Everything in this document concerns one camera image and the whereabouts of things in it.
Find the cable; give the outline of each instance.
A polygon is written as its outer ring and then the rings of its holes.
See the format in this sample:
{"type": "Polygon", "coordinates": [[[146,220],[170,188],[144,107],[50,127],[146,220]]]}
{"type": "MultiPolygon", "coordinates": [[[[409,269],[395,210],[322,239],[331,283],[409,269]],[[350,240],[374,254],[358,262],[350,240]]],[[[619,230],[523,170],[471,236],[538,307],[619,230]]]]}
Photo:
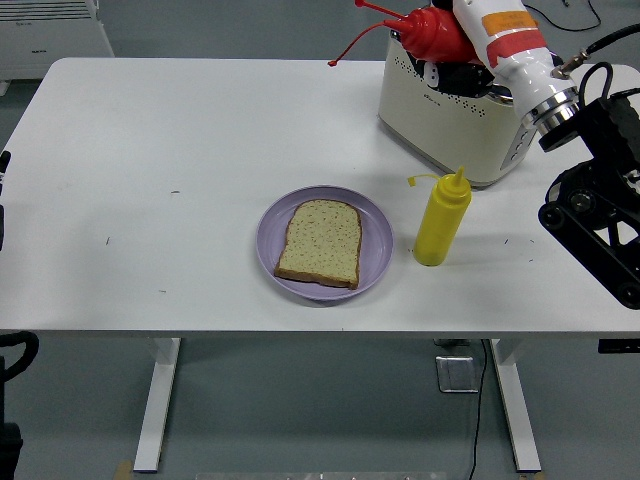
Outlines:
{"type": "Polygon", "coordinates": [[[586,48],[587,55],[591,55],[598,50],[611,45],[613,42],[617,42],[621,38],[628,37],[634,33],[640,32],[640,23],[636,23],[635,25],[629,25],[628,27],[621,28],[620,30],[616,30],[613,33],[610,33],[606,37],[602,37],[600,40],[596,40],[591,45],[586,48]]]}
{"type": "Polygon", "coordinates": [[[598,62],[584,74],[584,77],[582,77],[582,81],[580,82],[580,89],[578,90],[578,106],[580,108],[584,108],[585,106],[584,97],[587,90],[587,82],[591,76],[596,73],[596,70],[601,68],[604,68],[607,71],[607,78],[604,82],[600,98],[606,99],[609,96],[609,89],[611,88],[611,82],[613,82],[613,67],[609,62],[598,62]]]}
{"type": "Polygon", "coordinates": [[[591,0],[587,0],[587,3],[589,4],[589,8],[591,9],[591,11],[593,12],[593,14],[595,15],[598,21],[595,25],[591,25],[590,27],[584,27],[584,28],[562,27],[557,23],[553,22],[549,17],[547,17],[547,15],[545,15],[545,13],[542,10],[539,10],[536,7],[532,7],[531,5],[527,5],[526,3],[524,4],[524,6],[540,14],[547,22],[549,22],[551,25],[556,27],[558,30],[563,30],[565,32],[586,32],[587,30],[593,30],[594,28],[598,28],[600,25],[602,25],[602,19],[600,18],[600,15],[598,15],[598,12],[596,12],[596,9],[593,8],[593,5],[591,5],[591,0]]]}
{"type": "Polygon", "coordinates": [[[480,387],[478,388],[478,413],[476,415],[476,433],[473,439],[473,465],[471,472],[469,473],[469,480],[473,479],[473,474],[476,472],[476,465],[478,464],[478,435],[480,433],[480,410],[482,407],[482,387],[484,386],[484,374],[487,373],[487,347],[482,342],[482,351],[484,352],[484,362],[482,365],[482,375],[480,375],[480,387]]]}
{"type": "Polygon", "coordinates": [[[640,87],[630,88],[629,90],[622,90],[620,92],[616,92],[612,94],[611,97],[609,98],[613,100],[616,98],[630,97],[631,95],[637,95],[638,93],[640,93],[640,87]]]}
{"type": "Polygon", "coordinates": [[[2,373],[0,381],[3,383],[17,377],[31,365],[31,362],[33,362],[33,359],[36,358],[38,353],[40,341],[36,334],[32,332],[22,331],[0,335],[0,347],[15,347],[21,343],[24,343],[24,353],[13,365],[2,373]]]}
{"type": "Polygon", "coordinates": [[[11,154],[7,151],[0,153],[0,193],[2,193],[2,181],[4,179],[4,174],[7,173],[7,167],[9,166],[9,161],[11,160],[11,154]]]}

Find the orange label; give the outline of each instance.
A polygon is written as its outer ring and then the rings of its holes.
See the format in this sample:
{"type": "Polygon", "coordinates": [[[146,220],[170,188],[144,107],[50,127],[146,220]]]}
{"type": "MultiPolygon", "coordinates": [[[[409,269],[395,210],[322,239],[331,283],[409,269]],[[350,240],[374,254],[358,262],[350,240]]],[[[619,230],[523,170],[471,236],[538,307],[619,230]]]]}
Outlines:
{"type": "Polygon", "coordinates": [[[538,27],[529,12],[525,11],[490,13],[482,17],[482,25],[489,36],[507,30],[538,27]]]}

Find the purple plate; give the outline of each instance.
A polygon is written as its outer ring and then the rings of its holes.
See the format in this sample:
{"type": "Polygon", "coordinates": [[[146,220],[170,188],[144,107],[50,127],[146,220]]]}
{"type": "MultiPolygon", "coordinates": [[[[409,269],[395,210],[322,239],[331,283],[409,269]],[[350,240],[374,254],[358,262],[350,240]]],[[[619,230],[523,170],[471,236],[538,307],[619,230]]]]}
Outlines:
{"type": "Polygon", "coordinates": [[[393,254],[393,231],[382,211],[367,197],[346,188],[319,185],[291,192],[271,205],[258,224],[256,248],[260,263],[269,276],[282,287],[310,300],[342,300],[364,292],[380,280],[393,254]],[[284,248],[287,225],[296,207],[315,199],[339,200],[360,211],[360,282],[355,290],[285,280],[273,275],[284,248]]]}

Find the squeeze bottle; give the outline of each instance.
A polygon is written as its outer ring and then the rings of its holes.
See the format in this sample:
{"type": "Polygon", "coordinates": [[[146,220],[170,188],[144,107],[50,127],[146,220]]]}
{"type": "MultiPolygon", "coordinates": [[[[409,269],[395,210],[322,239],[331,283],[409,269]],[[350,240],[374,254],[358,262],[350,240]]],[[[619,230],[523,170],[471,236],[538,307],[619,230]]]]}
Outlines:
{"type": "Polygon", "coordinates": [[[438,180],[413,247],[413,256],[418,262],[428,266],[444,262],[470,202],[471,185],[464,177],[464,167],[438,180]]]}

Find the floor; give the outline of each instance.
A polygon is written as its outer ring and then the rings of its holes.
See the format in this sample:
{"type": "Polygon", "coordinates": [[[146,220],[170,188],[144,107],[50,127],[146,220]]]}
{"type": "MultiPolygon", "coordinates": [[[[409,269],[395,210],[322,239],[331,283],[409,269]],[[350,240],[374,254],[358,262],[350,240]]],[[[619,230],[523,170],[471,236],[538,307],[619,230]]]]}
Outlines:
{"type": "MultiPolygon", "coordinates": [[[[406,13],[424,3],[388,0],[384,6],[406,13]]],[[[585,32],[561,31],[534,13],[561,56],[640,18],[635,0],[592,4],[602,25],[585,32]]],[[[595,22],[585,0],[569,7],[560,0],[530,5],[570,28],[595,22]]],[[[102,0],[100,6],[115,54],[129,57],[330,59],[382,18],[347,0],[102,0]]],[[[348,58],[382,60],[386,35],[374,30],[348,58]]],[[[593,60],[640,70],[637,41],[622,40],[593,60]]],[[[13,82],[0,97],[0,145],[37,88],[35,81],[13,82]]],[[[114,478],[118,465],[136,452],[153,368],[144,340],[40,340],[34,364],[6,386],[6,419],[20,425],[25,439],[16,480],[114,478]]],[[[3,354],[7,361],[16,356],[8,349],[3,354]]],[[[479,395],[440,392],[435,357],[443,354],[471,355],[478,370],[484,358],[478,340],[452,350],[419,335],[186,339],[160,470],[132,478],[386,471],[466,479],[479,395]]],[[[496,377],[487,361],[474,478],[515,480],[496,377]]],[[[519,369],[547,480],[638,477],[638,355],[600,355],[597,339],[549,338],[531,342],[519,369]]]]}

